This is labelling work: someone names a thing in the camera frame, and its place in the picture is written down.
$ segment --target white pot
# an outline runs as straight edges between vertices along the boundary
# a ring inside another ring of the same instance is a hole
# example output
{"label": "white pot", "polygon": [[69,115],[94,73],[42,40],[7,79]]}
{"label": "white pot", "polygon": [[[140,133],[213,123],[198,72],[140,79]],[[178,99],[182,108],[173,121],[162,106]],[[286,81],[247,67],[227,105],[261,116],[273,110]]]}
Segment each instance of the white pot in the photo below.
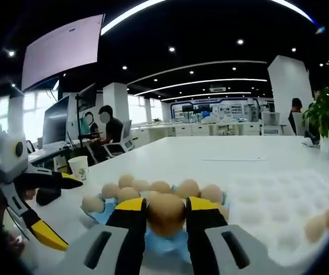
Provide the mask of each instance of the white pot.
{"label": "white pot", "polygon": [[326,137],[320,137],[320,151],[325,153],[325,154],[329,154],[329,136]]}

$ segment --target paper cup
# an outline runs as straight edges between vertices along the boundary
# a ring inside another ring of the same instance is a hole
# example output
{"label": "paper cup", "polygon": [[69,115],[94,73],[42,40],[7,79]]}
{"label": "paper cup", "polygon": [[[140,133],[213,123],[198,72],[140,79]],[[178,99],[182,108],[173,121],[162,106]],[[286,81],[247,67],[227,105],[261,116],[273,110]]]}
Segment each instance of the paper cup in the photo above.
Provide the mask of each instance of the paper cup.
{"label": "paper cup", "polygon": [[69,166],[72,169],[74,176],[76,176],[80,181],[88,181],[88,157],[87,156],[77,156],[68,160]]}

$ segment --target ceiling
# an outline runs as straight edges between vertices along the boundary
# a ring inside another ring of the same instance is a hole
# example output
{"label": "ceiling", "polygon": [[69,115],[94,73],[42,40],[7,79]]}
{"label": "ceiling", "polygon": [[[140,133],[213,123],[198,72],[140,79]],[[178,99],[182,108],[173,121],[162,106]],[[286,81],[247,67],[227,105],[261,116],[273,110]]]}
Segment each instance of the ceiling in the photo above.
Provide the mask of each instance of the ceiling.
{"label": "ceiling", "polygon": [[[11,83],[20,87],[24,51],[40,36],[69,22],[102,13],[106,14],[105,23],[108,23],[144,0],[27,2],[36,1],[6,3],[4,10],[9,12],[0,13],[0,95],[10,93]],[[100,88],[122,82],[129,84],[129,93],[137,94],[194,81],[256,78],[267,82],[197,83],[161,89],[145,96],[168,99],[206,94],[197,99],[215,97],[209,91],[211,85],[215,85],[225,87],[227,92],[250,92],[245,97],[272,97],[267,67],[281,54],[305,63],[313,88],[325,87],[329,85],[329,65],[326,65],[329,4],[293,3],[317,24],[270,0],[167,0],[131,16],[101,36],[98,63],[62,72],[61,86],[65,92],[77,92],[93,82]],[[320,26],[326,31],[316,34]],[[237,43],[239,39],[244,41],[242,45]],[[10,58],[4,49],[15,50],[16,55]],[[196,65],[205,62],[214,64]],[[172,70],[184,66],[187,68]],[[139,80],[152,74],[157,75]]]}

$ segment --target egg carton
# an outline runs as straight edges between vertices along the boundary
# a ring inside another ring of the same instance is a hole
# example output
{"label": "egg carton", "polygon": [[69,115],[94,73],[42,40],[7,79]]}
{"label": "egg carton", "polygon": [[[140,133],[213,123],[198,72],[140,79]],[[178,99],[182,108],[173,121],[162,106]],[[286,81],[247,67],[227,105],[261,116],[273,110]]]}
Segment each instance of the egg carton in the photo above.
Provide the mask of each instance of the egg carton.
{"label": "egg carton", "polygon": [[307,220],[329,208],[329,184],[314,171],[233,178],[228,202],[228,223],[261,241],[281,266],[308,266],[328,241],[329,231],[316,243],[304,233]]}
{"label": "egg carton", "polygon": [[[176,186],[172,186],[173,191],[175,191],[176,189]],[[142,191],[140,192],[140,196],[145,197],[147,193],[147,191]],[[105,210],[103,211],[103,213],[88,213],[84,210],[83,212],[98,223],[105,225],[118,203],[117,199],[104,199],[101,194],[98,195],[98,197],[105,201]],[[225,192],[223,192],[223,205],[229,209],[229,204],[226,201],[226,198],[227,195]],[[184,228],[178,231],[173,236],[163,238],[157,236],[151,231],[149,227],[147,227],[145,233],[145,248],[153,250],[156,254],[160,256],[176,251],[177,254],[183,259],[183,261],[191,264],[191,259],[187,248],[188,235],[185,229],[186,225],[184,225]]]}

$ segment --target white egg tray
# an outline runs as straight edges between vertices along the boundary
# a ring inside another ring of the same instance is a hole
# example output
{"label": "white egg tray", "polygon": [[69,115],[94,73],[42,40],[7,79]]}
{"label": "white egg tray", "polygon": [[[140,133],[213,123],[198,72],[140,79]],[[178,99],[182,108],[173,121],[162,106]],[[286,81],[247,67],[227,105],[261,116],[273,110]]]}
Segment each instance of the white egg tray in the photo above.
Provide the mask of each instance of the white egg tray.
{"label": "white egg tray", "polygon": [[313,171],[233,178],[227,190],[230,225],[239,225],[282,266],[304,266],[328,241],[309,243],[304,225],[329,208],[329,183]]}

